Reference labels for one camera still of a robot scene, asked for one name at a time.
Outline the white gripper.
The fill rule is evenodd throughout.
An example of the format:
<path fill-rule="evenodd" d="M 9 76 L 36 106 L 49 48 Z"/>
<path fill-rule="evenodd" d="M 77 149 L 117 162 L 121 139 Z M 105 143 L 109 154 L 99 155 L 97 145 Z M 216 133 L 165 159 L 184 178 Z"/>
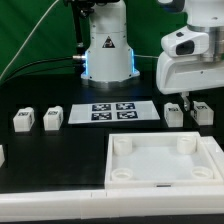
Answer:
<path fill-rule="evenodd" d="M 224 60 L 202 62 L 199 56 L 158 59 L 156 84 L 163 94 L 181 93 L 184 109 L 190 110 L 189 92 L 224 87 Z"/>

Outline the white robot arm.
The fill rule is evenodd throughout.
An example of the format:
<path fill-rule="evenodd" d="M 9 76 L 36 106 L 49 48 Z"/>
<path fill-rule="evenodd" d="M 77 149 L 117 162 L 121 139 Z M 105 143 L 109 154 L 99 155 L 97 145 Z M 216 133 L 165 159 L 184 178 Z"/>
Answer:
<path fill-rule="evenodd" d="M 156 84 L 163 94 L 224 87 L 224 0 L 157 0 L 170 13 L 186 13 L 186 25 L 161 39 Z M 97 1 L 90 16 L 85 83 L 107 88 L 139 76 L 127 44 L 123 0 Z"/>

